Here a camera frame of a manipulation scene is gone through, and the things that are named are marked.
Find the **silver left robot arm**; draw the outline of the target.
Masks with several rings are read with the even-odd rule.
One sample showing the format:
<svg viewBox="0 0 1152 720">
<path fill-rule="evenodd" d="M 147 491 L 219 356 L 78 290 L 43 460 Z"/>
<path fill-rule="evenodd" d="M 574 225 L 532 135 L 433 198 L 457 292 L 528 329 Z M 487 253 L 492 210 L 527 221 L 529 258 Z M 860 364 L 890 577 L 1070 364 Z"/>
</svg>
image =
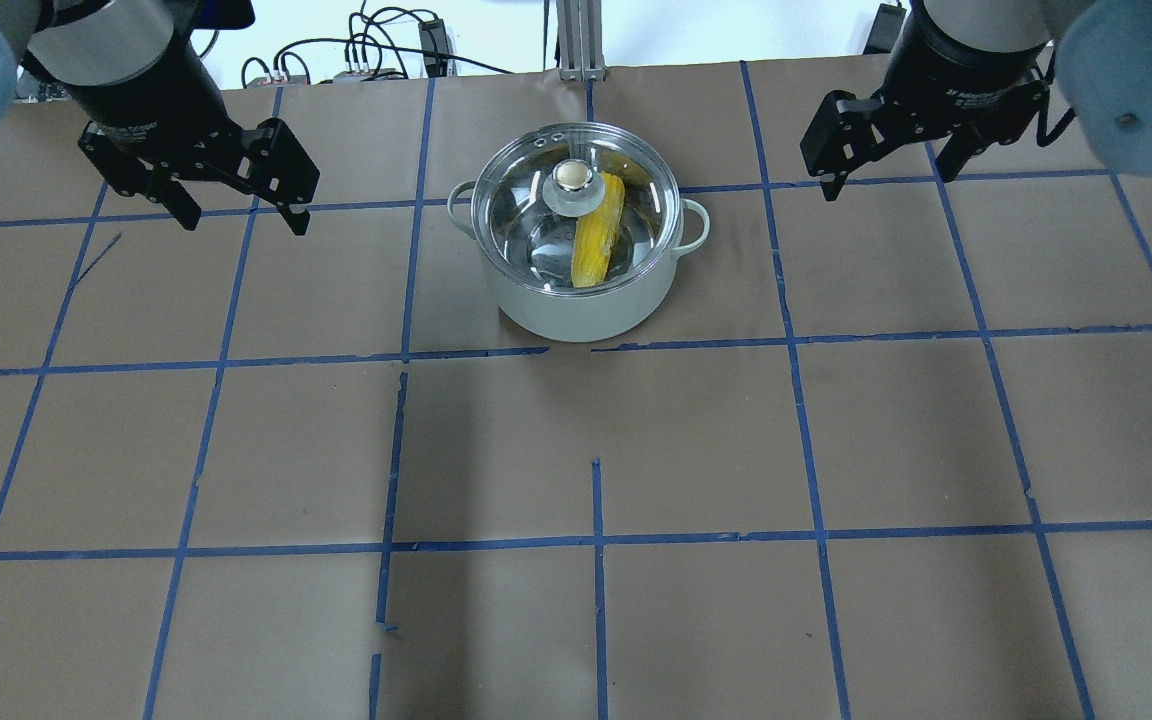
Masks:
<svg viewBox="0 0 1152 720">
<path fill-rule="evenodd" d="M 78 147 L 114 192 L 192 232 L 200 205 L 187 184 L 220 183 L 302 236 L 319 169 L 283 120 L 234 122 L 191 41 L 253 18 L 250 1 L 0 1 L 0 119 L 26 69 L 84 109 Z"/>
</svg>

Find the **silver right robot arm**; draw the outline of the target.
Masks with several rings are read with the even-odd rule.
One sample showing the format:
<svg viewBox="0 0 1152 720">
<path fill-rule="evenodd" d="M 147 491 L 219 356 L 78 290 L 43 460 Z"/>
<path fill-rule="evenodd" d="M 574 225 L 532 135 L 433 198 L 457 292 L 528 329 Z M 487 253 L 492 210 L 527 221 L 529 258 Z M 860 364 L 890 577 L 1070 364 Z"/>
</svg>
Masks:
<svg viewBox="0 0 1152 720">
<path fill-rule="evenodd" d="M 823 97 L 801 138 L 827 200 L 893 150 L 941 141 L 935 170 L 957 179 L 995 145 L 1046 123 L 1048 146 L 1078 124 L 1108 170 L 1152 177 L 1152 1 L 914 1 L 881 86 Z"/>
</svg>

